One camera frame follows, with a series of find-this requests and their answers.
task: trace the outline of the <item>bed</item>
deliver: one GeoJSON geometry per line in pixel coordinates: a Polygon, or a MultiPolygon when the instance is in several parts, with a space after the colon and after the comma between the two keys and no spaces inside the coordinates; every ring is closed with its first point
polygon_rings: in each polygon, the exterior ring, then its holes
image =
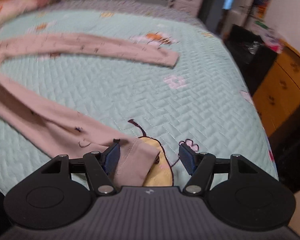
{"type": "MultiPolygon", "coordinates": [[[[141,42],[159,33],[169,40],[161,46],[180,54],[174,68],[61,54],[7,60],[0,72],[41,96],[140,137],[140,129],[128,122],[133,119],[161,143],[176,186],[189,179],[178,161],[182,141],[220,158],[241,154],[277,178],[267,137],[237,66],[222,41],[197,19],[131,1],[70,0],[6,23],[0,40],[31,32],[82,32],[141,42]]],[[[3,194],[49,160],[0,119],[3,194]]],[[[226,178],[215,176],[213,185],[226,178]]],[[[75,180],[85,183],[81,176],[75,180]]]]}

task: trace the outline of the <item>blue gripper pad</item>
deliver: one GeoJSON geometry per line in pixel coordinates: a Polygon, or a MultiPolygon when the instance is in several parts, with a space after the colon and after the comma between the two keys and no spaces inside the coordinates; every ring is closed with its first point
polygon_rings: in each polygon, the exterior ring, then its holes
{"type": "Polygon", "coordinates": [[[117,167],[120,159],[120,145],[117,143],[106,155],[105,164],[102,166],[107,175],[111,174],[117,167]]]}
{"type": "Polygon", "coordinates": [[[191,150],[185,143],[182,143],[179,146],[180,160],[189,175],[192,175],[197,169],[197,166],[194,163],[194,154],[195,152],[191,150]]]}

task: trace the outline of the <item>wooden dresser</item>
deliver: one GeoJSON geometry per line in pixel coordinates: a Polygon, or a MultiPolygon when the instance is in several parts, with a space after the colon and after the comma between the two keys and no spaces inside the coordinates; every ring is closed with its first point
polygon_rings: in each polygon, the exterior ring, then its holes
{"type": "Polygon", "coordinates": [[[300,125],[300,53],[285,44],[253,95],[272,149],[300,125]]]}

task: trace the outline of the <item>mattress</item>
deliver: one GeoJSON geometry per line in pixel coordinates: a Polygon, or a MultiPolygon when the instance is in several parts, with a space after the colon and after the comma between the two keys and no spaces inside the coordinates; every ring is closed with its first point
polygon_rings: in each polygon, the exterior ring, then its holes
{"type": "MultiPolygon", "coordinates": [[[[61,54],[7,60],[0,72],[105,125],[142,136],[128,123],[133,119],[160,141],[171,164],[178,159],[178,143],[190,139],[195,150],[220,158],[241,154],[277,178],[265,132],[237,66],[222,41],[201,27],[95,10],[41,11],[7,23],[0,40],[35,32],[82,32],[138,42],[149,33],[167,35],[171,44],[161,46],[180,53],[174,68],[61,54]]],[[[1,192],[7,193],[49,160],[0,119],[1,192]]],[[[183,187],[189,175],[182,163],[172,170],[175,185],[183,187]]],[[[226,177],[215,176],[213,185],[226,177]]],[[[75,179],[84,183],[80,176],[75,179]]]]}

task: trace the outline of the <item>metal screw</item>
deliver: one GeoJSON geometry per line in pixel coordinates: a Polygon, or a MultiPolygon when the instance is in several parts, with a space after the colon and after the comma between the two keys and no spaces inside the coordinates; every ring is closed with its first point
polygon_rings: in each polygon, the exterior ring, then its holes
{"type": "Polygon", "coordinates": [[[110,185],[102,185],[98,188],[98,191],[103,194],[109,194],[114,190],[114,188],[110,185]]]}
{"type": "Polygon", "coordinates": [[[201,191],[201,187],[199,187],[197,185],[190,185],[190,186],[186,187],[186,191],[191,194],[196,194],[201,191]]]}

